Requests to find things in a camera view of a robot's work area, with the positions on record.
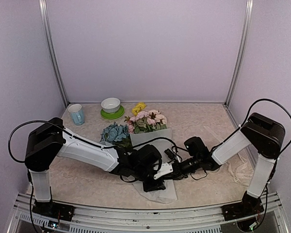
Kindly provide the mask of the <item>pink fake flower bunch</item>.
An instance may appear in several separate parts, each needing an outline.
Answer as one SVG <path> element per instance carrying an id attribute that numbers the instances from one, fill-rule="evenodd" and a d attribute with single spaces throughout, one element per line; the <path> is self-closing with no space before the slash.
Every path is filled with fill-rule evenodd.
<path id="1" fill-rule="evenodd" d="M 128 132 L 134 134 L 167 129 L 167 118 L 159 110 L 140 111 L 135 116 L 126 116 L 125 122 Z"/>

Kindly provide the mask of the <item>blue fake flower bunch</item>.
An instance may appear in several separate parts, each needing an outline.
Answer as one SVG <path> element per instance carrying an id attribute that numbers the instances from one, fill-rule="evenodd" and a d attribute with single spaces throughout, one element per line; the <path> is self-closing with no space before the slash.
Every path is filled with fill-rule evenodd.
<path id="1" fill-rule="evenodd" d="M 131 138 L 128 125 L 119 125 L 116 122 L 104 128 L 101 133 L 100 142 L 104 145 L 118 145 L 131 148 Z"/>

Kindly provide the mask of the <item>cream printed ribbon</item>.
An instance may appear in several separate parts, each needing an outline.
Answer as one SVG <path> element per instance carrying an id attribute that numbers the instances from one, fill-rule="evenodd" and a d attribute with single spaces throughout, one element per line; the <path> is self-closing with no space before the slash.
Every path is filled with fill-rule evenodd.
<path id="1" fill-rule="evenodd" d="M 248 161 L 247 154 L 241 152 L 227 161 L 228 172 L 236 184 L 249 186 L 253 176 L 253 168 Z"/>

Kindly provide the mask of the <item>yellow fake flower stem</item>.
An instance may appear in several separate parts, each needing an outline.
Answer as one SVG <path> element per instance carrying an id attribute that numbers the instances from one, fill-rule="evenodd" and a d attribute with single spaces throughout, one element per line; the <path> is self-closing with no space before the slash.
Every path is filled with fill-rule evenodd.
<path id="1" fill-rule="evenodd" d="M 146 108 L 146 104 L 144 102 L 137 103 L 131 110 L 134 116 L 138 115 L 143 109 Z"/>

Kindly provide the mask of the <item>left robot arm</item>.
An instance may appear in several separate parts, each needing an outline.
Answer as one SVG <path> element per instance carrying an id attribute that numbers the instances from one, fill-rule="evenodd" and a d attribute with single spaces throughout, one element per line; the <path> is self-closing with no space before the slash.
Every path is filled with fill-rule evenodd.
<path id="1" fill-rule="evenodd" d="M 164 181 L 155 178 L 162 168 L 162 156 L 155 146 L 145 145 L 135 150 L 98 144 L 74 134 L 63 126 L 61 119 L 54 117 L 28 137 L 25 166 L 33 185 L 35 214 L 65 221 L 71 221 L 74 214 L 73 206 L 52 199 L 49 167 L 57 156 L 94 165 L 121 179 L 132 176 L 142 182 L 145 192 L 166 189 Z"/>

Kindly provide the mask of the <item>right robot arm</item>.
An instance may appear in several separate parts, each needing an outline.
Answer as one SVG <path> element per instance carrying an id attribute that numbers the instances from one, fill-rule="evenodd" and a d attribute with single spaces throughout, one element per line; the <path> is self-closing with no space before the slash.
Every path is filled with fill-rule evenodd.
<path id="1" fill-rule="evenodd" d="M 184 146 L 190 158 L 182 162 L 173 162 L 173 171 L 167 177 L 181 180 L 199 169 L 215 171 L 241 151 L 255 148 L 258 159 L 242 200 L 222 206 L 222 212 L 226 221 L 266 212 L 261 195 L 274 173 L 285 132 L 284 126 L 279 122 L 253 113 L 227 139 L 211 150 L 200 137 L 187 139 Z"/>

